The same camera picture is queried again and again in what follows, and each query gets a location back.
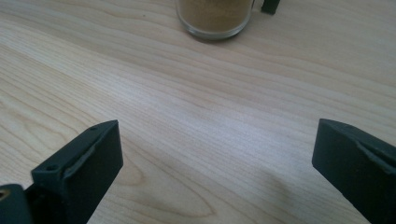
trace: wood grain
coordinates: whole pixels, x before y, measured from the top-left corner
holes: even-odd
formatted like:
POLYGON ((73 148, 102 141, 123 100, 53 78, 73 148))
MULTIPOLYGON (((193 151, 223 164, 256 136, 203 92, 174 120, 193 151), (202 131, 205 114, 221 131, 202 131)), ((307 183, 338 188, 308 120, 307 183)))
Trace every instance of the wood grain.
POLYGON ((368 223, 311 157, 319 118, 396 145, 396 2, 260 4, 205 42, 172 0, 0 0, 0 185, 118 119, 90 223, 368 223))

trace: screw hole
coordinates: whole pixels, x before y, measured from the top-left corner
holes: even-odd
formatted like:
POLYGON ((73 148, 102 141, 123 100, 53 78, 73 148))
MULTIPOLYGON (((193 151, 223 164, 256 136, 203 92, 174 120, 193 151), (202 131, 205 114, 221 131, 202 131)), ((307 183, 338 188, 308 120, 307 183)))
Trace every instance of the screw hole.
POLYGON ((50 166, 47 166, 47 168, 46 168, 46 170, 47 171, 56 171, 56 170, 58 170, 58 165, 50 165, 50 166))
POLYGON ((0 189, 0 201, 4 200, 9 195, 8 189, 0 189))

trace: wooden table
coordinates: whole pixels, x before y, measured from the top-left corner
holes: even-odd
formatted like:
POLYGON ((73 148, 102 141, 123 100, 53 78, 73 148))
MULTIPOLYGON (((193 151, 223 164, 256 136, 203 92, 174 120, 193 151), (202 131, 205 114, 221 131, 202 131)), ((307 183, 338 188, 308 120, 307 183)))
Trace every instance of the wooden table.
POLYGON ((311 158, 320 118, 396 145, 396 2, 261 4, 205 42, 173 0, 0 0, 0 185, 117 119, 90 223, 368 223, 311 158))

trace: black object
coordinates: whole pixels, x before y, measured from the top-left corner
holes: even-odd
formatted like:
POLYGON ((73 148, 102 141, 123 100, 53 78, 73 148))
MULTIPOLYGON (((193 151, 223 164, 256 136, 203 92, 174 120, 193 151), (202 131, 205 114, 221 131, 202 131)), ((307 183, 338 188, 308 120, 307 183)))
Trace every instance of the black object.
POLYGON ((262 4, 262 12, 275 15, 279 2, 280 0, 264 0, 264 3, 262 4))
POLYGON ((371 223, 396 223, 396 147, 321 119, 312 163, 371 223))
POLYGON ((121 167, 118 122, 92 126, 39 164, 27 190, 0 187, 0 223, 87 223, 121 167))

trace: glass cup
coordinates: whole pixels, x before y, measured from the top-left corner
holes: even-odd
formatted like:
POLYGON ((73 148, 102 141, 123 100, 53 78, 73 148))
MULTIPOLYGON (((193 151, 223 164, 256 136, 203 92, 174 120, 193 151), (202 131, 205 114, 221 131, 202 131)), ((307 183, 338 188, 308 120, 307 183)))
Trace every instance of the glass cup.
POLYGON ((177 15, 192 35, 224 39, 248 23, 254 0, 176 0, 177 15))

